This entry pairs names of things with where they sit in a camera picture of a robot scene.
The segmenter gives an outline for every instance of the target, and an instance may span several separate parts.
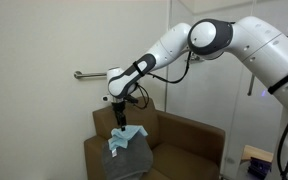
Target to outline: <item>white wall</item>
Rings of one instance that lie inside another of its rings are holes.
[[[73,73],[126,69],[166,31],[168,3],[0,0],[0,180],[86,179],[91,112],[109,104],[105,78]],[[164,109],[165,85],[142,83]]]
[[[180,0],[191,12],[205,13],[208,11],[216,11],[222,8],[231,8],[248,4],[249,0]]]

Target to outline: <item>brown armchair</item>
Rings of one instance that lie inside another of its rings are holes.
[[[144,180],[218,180],[225,132],[219,128],[156,110],[153,100],[145,110],[127,104],[127,124],[143,125],[153,152],[153,166]],[[105,179],[102,145],[118,127],[112,107],[93,112],[97,135],[84,142],[89,180]]]

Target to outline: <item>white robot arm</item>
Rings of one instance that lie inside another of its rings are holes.
[[[216,59],[223,52],[232,53],[267,88],[288,75],[288,37],[275,27],[252,16],[236,23],[204,19],[192,27],[176,25],[126,71],[110,69],[110,94],[123,99],[135,90],[134,83],[142,76],[172,63],[187,45],[206,60]],[[274,88],[274,96],[288,108],[288,82]]]
[[[107,72],[110,94],[122,99],[135,90],[136,83],[142,76],[163,68],[175,61],[187,46],[187,36],[191,26],[180,23],[164,34],[139,60],[123,71],[113,68]]]

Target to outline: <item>cloth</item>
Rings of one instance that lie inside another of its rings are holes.
[[[108,140],[110,150],[113,151],[117,147],[127,148],[128,141],[132,139],[132,137],[140,132],[143,136],[147,136],[147,132],[143,128],[143,126],[134,126],[127,125],[125,126],[125,130],[121,131],[121,129],[113,129],[111,131],[112,138]]]
[[[109,143],[103,145],[102,163],[107,180],[139,180],[153,164],[153,154],[141,132],[137,132],[128,142],[128,147],[116,148],[112,156]]]

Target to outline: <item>chair armrest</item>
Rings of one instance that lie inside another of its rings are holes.
[[[225,131],[184,117],[158,111],[160,140],[202,156],[220,167]]]
[[[88,179],[106,179],[102,165],[102,147],[107,140],[94,136],[84,142],[84,152]]]

